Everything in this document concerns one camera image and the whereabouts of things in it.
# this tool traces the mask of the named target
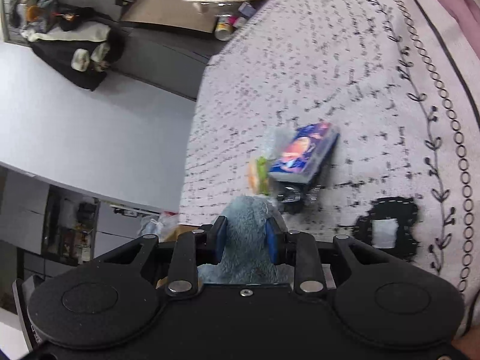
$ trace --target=leaf vine pattern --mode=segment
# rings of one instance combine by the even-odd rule
[[[450,207],[447,210],[448,214],[446,213],[446,200],[450,196],[450,190],[445,189],[443,185],[443,181],[438,168],[437,153],[442,145],[442,138],[434,137],[432,132],[432,123],[435,123],[438,120],[438,117],[436,115],[438,109],[433,105],[429,110],[427,110],[424,104],[425,100],[427,99],[427,95],[425,93],[421,93],[412,80],[410,68],[413,67],[413,62],[407,60],[407,57],[410,54],[410,48],[406,45],[402,45],[402,37],[400,35],[397,35],[395,33],[395,30],[393,29],[392,8],[387,7],[387,5],[385,4],[381,4],[378,0],[367,1],[376,8],[375,11],[377,13],[381,13],[385,17],[382,22],[383,30],[388,34],[388,39],[397,44],[398,52],[400,55],[400,59],[398,60],[397,65],[397,72],[399,73],[401,79],[407,80],[410,83],[410,86],[412,88],[412,92],[407,93],[406,95],[412,101],[418,103],[419,107],[423,112],[423,115],[425,116],[427,139],[424,141],[424,143],[425,146],[432,151],[432,154],[429,157],[425,157],[424,162],[430,168],[428,173],[429,176],[435,177],[437,180],[438,187],[432,188],[431,194],[440,204],[440,211],[442,215],[442,227],[440,231],[440,237],[436,237],[434,244],[430,244],[428,246],[428,251],[432,254],[434,259],[430,266],[432,269],[435,269],[436,273],[439,275],[444,264],[444,249],[450,244],[450,241],[452,239],[452,233],[447,233],[447,226],[455,224],[455,207]]]

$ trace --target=circular cover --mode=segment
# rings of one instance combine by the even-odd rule
[[[135,270],[92,262],[40,285],[28,303],[28,316],[52,343],[89,349],[127,339],[157,308],[154,287]]]
[[[418,347],[450,340],[463,300],[447,281],[406,262],[363,265],[335,294],[334,308],[355,333],[381,346]]]

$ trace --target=table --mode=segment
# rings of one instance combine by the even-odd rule
[[[480,61],[436,0],[270,0],[203,77],[188,144],[181,223],[209,223],[248,194],[246,165],[269,126],[321,119],[341,137],[321,209],[289,228],[331,240],[371,201],[414,197],[414,264],[465,295],[474,244]]]

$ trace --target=white square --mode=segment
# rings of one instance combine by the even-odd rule
[[[392,249],[397,240],[398,222],[393,219],[379,219],[371,221],[371,245],[377,249]]]

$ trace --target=clothes pile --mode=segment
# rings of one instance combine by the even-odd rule
[[[59,0],[10,0],[9,24],[22,31],[32,51],[75,85],[94,91],[120,59],[122,36],[95,21],[91,7]]]

